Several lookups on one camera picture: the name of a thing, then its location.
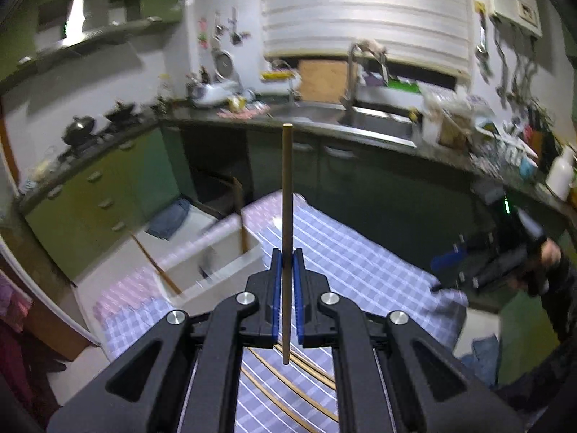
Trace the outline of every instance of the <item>floor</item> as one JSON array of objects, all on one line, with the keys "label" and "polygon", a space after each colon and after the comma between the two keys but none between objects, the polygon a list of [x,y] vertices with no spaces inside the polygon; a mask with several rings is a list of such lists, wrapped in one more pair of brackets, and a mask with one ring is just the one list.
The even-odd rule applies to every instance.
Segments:
[{"label": "floor", "polygon": [[[471,352],[471,341],[496,334],[500,336],[500,321],[495,314],[467,309],[467,320],[454,354],[461,356]],[[48,380],[57,401],[63,405],[88,382],[108,366],[109,360],[100,347],[89,347],[68,368],[60,373],[51,373]]]},{"label": "floor", "polygon": [[[202,229],[208,227],[216,219],[209,214],[191,207],[188,216],[181,228],[169,241],[155,238],[146,233],[145,228],[136,233],[136,238],[144,246],[146,251],[154,259],[169,254],[171,249],[180,246],[189,240],[193,240]],[[96,335],[99,340],[104,339],[104,334],[99,322],[94,317],[92,308],[100,298],[102,291],[110,288],[123,277],[148,264],[148,260],[137,247],[136,243],[129,238],[120,247],[115,249],[97,267],[88,271],[76,280],[76,299],[80,304],[80,311],[89,331]]]}]

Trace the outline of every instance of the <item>white roller blind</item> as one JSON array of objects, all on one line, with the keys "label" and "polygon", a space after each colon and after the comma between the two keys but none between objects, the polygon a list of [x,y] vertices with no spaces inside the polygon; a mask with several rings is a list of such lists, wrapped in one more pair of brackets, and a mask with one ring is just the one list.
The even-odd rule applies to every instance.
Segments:
[{"label": "white roller blind", "polygon": [[468,0],[262,0],[267,55],[343,54],[376,39],[392,60],[469,72]]}]

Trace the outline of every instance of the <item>kitchen sink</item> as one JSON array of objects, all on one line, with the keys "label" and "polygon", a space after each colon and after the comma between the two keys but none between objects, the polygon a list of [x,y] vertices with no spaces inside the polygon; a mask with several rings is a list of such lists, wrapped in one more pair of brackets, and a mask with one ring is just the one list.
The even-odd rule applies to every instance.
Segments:
[{"label": "kitchen sink", "polygon": [[413,125],[411,120],[399,115],[388,114],[373,109],[354,107],[347,112],[340,104],[321,102],[299,102],[273,107],[270,115],[277,120],[326,124],[329,128],[348,127],[365,132],[381,140],[415,146],[411,141]]}]

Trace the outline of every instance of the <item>wooden cutting board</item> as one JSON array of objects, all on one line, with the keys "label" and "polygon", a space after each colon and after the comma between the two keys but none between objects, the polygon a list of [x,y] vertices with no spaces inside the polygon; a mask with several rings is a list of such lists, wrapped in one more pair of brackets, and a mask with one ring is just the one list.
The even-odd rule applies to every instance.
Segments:
[{"label": "wooden cutting board", "polygon": [[298,89],[304,101],[339,103],[347,85],[347,62],[339,60],[301,60],[302,83]]}]

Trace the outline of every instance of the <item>silver screw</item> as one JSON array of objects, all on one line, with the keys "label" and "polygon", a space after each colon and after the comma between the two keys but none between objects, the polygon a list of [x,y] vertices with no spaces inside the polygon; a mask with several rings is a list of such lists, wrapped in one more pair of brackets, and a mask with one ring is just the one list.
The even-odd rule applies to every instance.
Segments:
[{"label": "silver screw", "polygon": [[255,302],[255,295],[250,292],[242,292],[237,295],[237,303],[244,306]]},{"label": "silver screw", "polygon": [[323,293],[321,295],[321,301],[324,302],[325,304],[337,304],[339,302],[340,298],[339,295],[337,295],[336,293],[333,292],[328,292],[328,293]]},{"label": "silver screw", "polygon": [[409,316],[406,314],[406,312],[403,311],[393,311],[389,315],[389,319],[393,324],[396,325],[403,325],[409,322]]},{"label": "silver screw", "polygon": [[172,325],[182,324],[186,320],[186,314],[182,311],[170,311],[166,315],[166,320]]}]

